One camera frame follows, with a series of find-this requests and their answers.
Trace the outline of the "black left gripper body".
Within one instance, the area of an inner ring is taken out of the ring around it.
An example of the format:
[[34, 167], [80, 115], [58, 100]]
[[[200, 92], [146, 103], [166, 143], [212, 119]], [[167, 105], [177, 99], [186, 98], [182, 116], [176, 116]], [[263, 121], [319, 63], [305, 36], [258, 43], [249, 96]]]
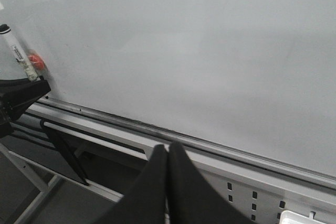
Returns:
[[7, 111], [6, 111], [4, 102], [1, 101], [1, 124], [0, 124], [1, 130], [0, 130], [0, 138], [6, 137], [6, 136], [12, 134], [12, 132], [13, 132], [13, 128], [12, 128], [12, 126], [10, 124], [9, 119], [10, 119], [10, 117], [9, 117]]

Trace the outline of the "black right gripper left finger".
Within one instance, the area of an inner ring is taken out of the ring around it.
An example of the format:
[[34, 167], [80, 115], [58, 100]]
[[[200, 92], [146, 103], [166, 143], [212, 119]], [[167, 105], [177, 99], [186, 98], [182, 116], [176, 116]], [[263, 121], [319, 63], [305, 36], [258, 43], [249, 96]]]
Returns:
[[129, 191], [94, 223], [165, 223], [167, 151], [154, 147]]

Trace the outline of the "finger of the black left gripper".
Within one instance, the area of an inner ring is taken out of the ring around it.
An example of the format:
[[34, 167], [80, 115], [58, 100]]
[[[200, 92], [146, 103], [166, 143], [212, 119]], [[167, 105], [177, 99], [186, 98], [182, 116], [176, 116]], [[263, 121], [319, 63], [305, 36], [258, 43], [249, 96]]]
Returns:
[[1, 121], [16, 121], [38, 99], [51, 91], [47, 80], [1, 80]]

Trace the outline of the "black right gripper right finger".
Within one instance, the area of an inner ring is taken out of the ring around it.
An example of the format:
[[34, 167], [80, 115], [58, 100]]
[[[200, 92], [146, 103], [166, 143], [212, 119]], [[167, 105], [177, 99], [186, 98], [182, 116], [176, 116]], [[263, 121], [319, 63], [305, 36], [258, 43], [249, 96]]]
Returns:
[[169, 146], [166, 183], [170, 223], [253, 223], [206, 181], [179, 142]]

